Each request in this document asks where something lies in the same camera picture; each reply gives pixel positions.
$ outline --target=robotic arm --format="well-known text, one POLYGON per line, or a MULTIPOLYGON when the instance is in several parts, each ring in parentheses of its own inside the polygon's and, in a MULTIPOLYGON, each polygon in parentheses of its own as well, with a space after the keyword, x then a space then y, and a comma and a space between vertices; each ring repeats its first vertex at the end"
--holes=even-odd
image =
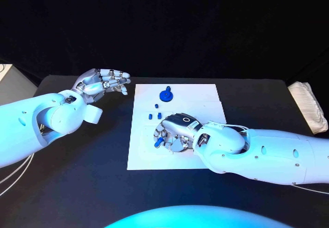
POLYGON ((173 152, 194 149, 217 173, 285 185, 329 183, 328 139, 212 121, 201 124, 192 116, 175 114, 156 127, 155 141, 155 147, 173 152))
POLYGON ((84 120, 97 124, 103 110, 90 104, 106 92, 119 91, 127 95, 129 78, 123 71, 91 69, 80 76, 71 90, 0 106, 0 167, 75 132, 84 120))

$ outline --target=robot forearm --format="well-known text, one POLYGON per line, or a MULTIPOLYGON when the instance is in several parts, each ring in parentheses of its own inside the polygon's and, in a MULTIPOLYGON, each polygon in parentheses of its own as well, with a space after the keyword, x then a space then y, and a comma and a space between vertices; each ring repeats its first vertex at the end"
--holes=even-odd
POLYGON ((129 77, 120 71, 91 69, 80 76, 71 90, 0 106, 0 167, 22 160, 72 133, 84 120, 98 123, 103 110, 90 103, 106 92, 127 94, 124 83, 130 83, 129 77), (48 127, 45 132, 39 130, 41 124, 48 127))
POLYGON ((191 129, 188 126, 195 119, 185 123, 185 114, 172 116, 181 122, 173 122, 171 117, 163 120, 161 125, 165 129, 159 135, 169 132, 168 136, 172 136, 178 131, 179 137, 166 148, 184 145, 181 136, 189 135, 189 148, 214 172, 233 172, 250 179, 286 185, 329 183, 329 140, 276 130, 238 132, 215 122, 202 127, 195 124, 191 129))

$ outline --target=robotic hand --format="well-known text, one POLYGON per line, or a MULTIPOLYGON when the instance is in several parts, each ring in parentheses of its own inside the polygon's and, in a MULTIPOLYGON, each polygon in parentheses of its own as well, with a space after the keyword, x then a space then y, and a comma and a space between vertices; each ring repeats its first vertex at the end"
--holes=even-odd
POLYGON ((8 166, 77 131, 83 121, 97 124, 103 110, 93 105, 106 92, 127 95, 130 75, 91 69, 71 90, 45 94, 0 106, 0 167, 8 166))
POLYGON ((217 173, 285 185, 329 183, 328 139, 212 121, 201 124, 192 116, 175 114, 158 125, 155 141, 156 148, 173 152, 194 149, 217 173))

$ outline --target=blue object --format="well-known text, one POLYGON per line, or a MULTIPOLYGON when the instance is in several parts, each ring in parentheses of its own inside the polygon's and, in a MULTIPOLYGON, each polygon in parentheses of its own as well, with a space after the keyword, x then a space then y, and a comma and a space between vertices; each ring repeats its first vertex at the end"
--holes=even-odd
POLYGON ((171 87, 166 87, 166 90, 161 93, 161 100, 169 102, 173 99, 173 93, 171 92, 171 87))
POLYGON ((162 142, 165 141, 163 137, 161 137, 155 143, 155 147, 159 148, 161 147, 161 144, 162 142))
POLYGON ((199 205, 148 210, 107 226, 107 228, 123 227, 290 228, 276 220, 243 210, 199 205))

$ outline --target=black table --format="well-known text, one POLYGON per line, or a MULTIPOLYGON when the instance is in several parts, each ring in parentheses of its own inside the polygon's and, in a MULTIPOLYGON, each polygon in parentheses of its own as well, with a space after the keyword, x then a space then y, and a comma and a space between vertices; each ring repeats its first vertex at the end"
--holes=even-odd
MULTIPOLYGON (((71 89, 75 79, 48 76, 36 95, 71 89)), ((211 170, 127 171, 136 84, 217 84, 230 124, 312 135, 285 82, 132 81, 127 96, 109 93, 96 103, 104 110, 100 123, 84 122, 75 133, 36 153, 25 176, 0 198, 0 226, 98 228, 159 207, 214 205, 250 211, 296 227, 329 227, 329 198, 324 194, 211 170)), ((16 166, 5 167, 2 174, 16 166)))

